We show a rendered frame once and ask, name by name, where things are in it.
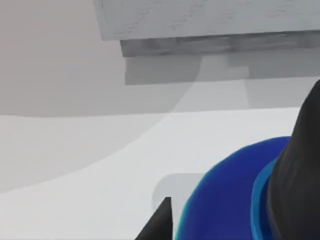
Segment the pale grey wooden cabinet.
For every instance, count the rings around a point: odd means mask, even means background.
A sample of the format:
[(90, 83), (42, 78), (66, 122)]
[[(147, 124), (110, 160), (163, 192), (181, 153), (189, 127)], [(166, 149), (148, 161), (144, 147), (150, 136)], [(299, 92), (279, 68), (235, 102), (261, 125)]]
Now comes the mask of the pale grey wooden cabinet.
[(320, 48), (320, 0), (93, 0), (126, 58)]

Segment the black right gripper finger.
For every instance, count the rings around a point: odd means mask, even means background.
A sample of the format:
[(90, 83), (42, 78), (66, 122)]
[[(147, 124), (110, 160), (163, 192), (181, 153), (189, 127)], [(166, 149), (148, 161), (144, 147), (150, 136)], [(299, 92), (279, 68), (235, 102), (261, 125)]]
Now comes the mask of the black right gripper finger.
[(173, 240), (171, 197), (163, 199), (135, 240)]

